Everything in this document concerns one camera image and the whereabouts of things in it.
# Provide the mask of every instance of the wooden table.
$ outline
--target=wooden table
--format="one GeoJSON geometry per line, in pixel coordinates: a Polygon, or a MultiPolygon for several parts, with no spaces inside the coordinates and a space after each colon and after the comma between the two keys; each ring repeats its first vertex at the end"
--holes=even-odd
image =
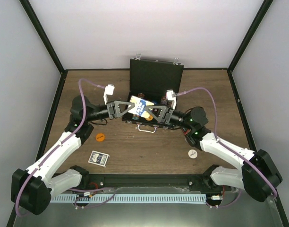
{"type": "MultiPolygon", "coordinates": [[[[69,121],[72,99],[79,95],[78,80],[86,78],[96,84],[115,85],[114,95],[109,100],[127,100],[129,93],[128,70],[77,70],[69,71],[61,94],[59,105],[49,135],[46,151],[57,141],[69,121]]],[[[214,96],[218,111],[220,137],[241,147],[248,143],[238,112],[233,91],[225,70],[185,70],[180,91],[193,87],[205,87],[214,96]]],[[[103,89],[83,83],[83,91],[91,103],[103,104],[103,89]]],[[[209,119],[207,128],[213,131],[214,110],[210,97],[205,91],[195,91],[180,96],[177,109],[185,111],[194,106],[202,106],[209,119]]],[[[59,168],[64,172],[73,165],[81,166],[90,173],[100,174],[202,174],[212,164],[231,167],[220,158],[198,151],[198,157],[191,159],[191,147],[185,142],[180,130],[157,129],[157,132],[140,132],[134,124],[121,119],[109,120],[107,126],[94,126],[90,138],[75,151],[59,168]],[[95,136],[105,135],[103,142],[95,136]],[[92,150],[110,155],[106,168],[88,163],[92,150]]]]}

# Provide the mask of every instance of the robotic arm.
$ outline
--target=robotic arm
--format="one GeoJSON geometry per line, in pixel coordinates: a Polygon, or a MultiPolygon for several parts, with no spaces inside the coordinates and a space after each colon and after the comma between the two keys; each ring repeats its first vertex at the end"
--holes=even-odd
{"type": "MultiPolygon", "coordinates": [[[[108,102],[107,95],[112,95],[113,90],[113,85],[106,87],[104,93],[105,105],[93,105],[85,97],[85,122],[74,135],[62,143],[68,135],[76,130],[83,118],[84,107],[81,96],[73,99],[69,124],[60,139],[41,159],[26,170],[18,169],[12,175],[11,200],[13,202],[16,202],[22,185],[32,175],[33,171],[35,173],[20,195],[19,205],[36,215],[42,213],[49,205],[50,200],[58,194],[78,186],[82,189],[86,188],[89,181],[89,172],[79,166],[73,166],[70,170],[56,177],[53,177],[53,175],[61,164],[89,138],[93,131],[93,126],[89,124],[90,121],[120,118],[135,107],[135,104],[130,102],[118,100],[108,102]],[[119,108],[120,104],[128,105],[128,108],[122,112],[119,108]]],[[[170,95],[173,97],[173,92],[167,91],[167,96],[170,95]]],[[[215,138],[215,135],[205,128],[208,120],[203,108],[195,107],[188,113],[183,113],[174,110],[176,98],[173,98],[172,101],[171,107],[165,105],[146,106],[145,110],[162,124],[181,127],[190,146],[212,153],[236,168],[227,169],[218,166],[210,169],[211,183],[245,189],[255,200],[264,201],[271,194],[271,188],[252,167],[219,144],[219,140],[215,138]],[[153,109],[160,109],[160,111],[155,114],[152,112],[153,109]]],[[[267,152],[263,150],[254,152],[240,148],[222,139],[221,142],[252,162],[274,187],[282,182],[282,177],[267,152]]]]}

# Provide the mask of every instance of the white wall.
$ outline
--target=white wall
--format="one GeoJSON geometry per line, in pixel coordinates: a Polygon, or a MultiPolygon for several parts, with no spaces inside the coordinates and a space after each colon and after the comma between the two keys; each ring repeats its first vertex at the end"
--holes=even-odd
{"type": "Polygon", "coordinates": [[[289,219],[289,0],[273,2],[233,76],[257,148],[282,174],[289,219]]]}
{"type": "Polygon", "coordinates": [[[66,69],[129,58],[228,67],[263,0],[30,0],[66,69]]]}
{"type": "Polygon", "coordinates": [[[60,74],[18,0],[0,1],[0,227],[11,176],[35,160],[60,74]]]}

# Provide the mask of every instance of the orange poker chip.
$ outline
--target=orange poker chip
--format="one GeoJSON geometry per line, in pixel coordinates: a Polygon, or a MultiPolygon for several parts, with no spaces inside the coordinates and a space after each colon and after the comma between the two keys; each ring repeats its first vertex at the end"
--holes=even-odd
{"type": "Polygon", "coordinates": [[[146,120],[147,120],[147,121],[151,121],[151,120],[153,120],[153,116],[150,115],[149,118],[146,118],[146,120]]]}
{"type": "Polygon", "coordinates": [[[102,142],[102,141],[104,141],[104,139],[105,139],[105,135],[104,135],[104,134],[98,133],[98,134],[96,135],[96,140],[97,140],[98,142],[102,142]]]}

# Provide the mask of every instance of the white disc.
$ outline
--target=white disc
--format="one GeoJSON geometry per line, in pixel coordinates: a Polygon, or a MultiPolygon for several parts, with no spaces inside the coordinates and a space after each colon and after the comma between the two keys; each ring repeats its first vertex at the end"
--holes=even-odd
{"type": "Polygon", "coordinates": [[[197,158],[197,156],[198,156],[197,151],[195,151],[195,150],[189,150],[188,155],[190,158],[197,158]]]}

